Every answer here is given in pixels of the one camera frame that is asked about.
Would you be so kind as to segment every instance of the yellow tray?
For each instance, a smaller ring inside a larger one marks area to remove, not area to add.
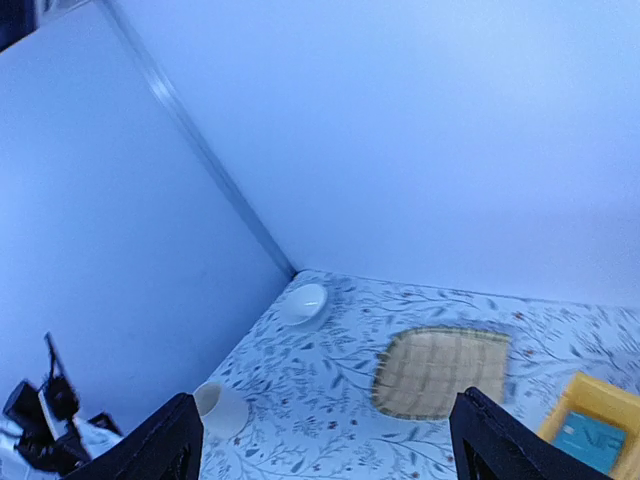
[[[570,411],[586,414],[627,432],[618,461],[608,475],[616,480],[640,477],[639,396],[579,372],[538,430],[538,436],[553,442]]]

